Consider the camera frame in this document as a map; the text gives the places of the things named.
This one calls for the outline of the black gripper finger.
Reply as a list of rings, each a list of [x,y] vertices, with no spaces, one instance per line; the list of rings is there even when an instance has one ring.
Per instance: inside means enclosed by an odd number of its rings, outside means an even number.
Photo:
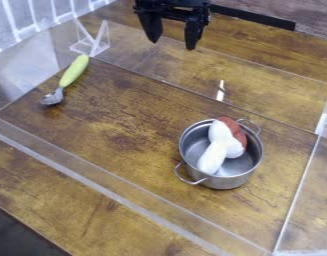
[[[148,40],[156,43],[163,34],[162,18],[152,13],[139,13],[138,16]]]
[[[186,48],[188,50],[194,50],[196,47],[196,43],[202,38],[203,33],[203,23],[199,19],[188,19],[186,22],[184,28],[184,41]]]

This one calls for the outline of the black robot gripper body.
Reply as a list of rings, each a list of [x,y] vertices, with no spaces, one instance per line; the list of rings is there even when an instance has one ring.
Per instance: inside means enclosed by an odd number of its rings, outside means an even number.
[[[187,23],[210,23],[210,0],[135,0],[134,12],[146,26],[163,24],[164,19]]]

